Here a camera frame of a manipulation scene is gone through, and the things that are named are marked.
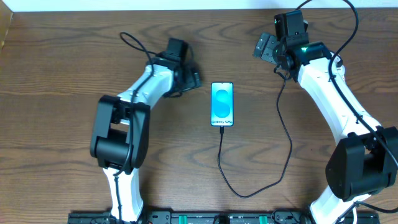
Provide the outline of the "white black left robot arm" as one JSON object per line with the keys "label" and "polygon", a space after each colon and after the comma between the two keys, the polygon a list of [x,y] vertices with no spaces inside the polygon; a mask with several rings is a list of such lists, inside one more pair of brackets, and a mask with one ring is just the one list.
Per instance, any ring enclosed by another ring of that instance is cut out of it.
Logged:
{"label": "white black left robot arm", "polygon": [[191,47],[169,39],[165,51],[150,57],[141,77],[117,96],[104,95],[97,106],[90,154],[110,186],[111,216],[118,223],[139,220],[144,202],[139,168],[149,147],[150,111],[161,98],[178,98],[201,86]]}

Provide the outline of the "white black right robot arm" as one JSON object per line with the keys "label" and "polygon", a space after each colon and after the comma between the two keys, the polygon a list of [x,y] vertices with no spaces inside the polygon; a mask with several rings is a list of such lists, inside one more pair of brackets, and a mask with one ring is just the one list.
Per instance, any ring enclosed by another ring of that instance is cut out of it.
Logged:
{"label": "white black right robot arm", "polygon": [[253,56],[289,73],[326,119],[336,148],[325,168],[327,187],[310,205],[312,223],[339,223],[397,177],[397,128],[383,128],[345,83],[340,56],[310,42],[302,12],[274,16],[275,34],[263,33]]}

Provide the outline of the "blue Galaxy smartphone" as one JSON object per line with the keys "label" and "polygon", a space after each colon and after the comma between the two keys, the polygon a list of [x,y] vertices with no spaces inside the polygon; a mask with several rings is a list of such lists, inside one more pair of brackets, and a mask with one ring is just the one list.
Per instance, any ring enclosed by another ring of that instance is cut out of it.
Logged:
{"label": "blue Galaxy smartphone", "polygon": [[232,82],[211,84],[211,125],[233,126],[234,124],[234,85]]}

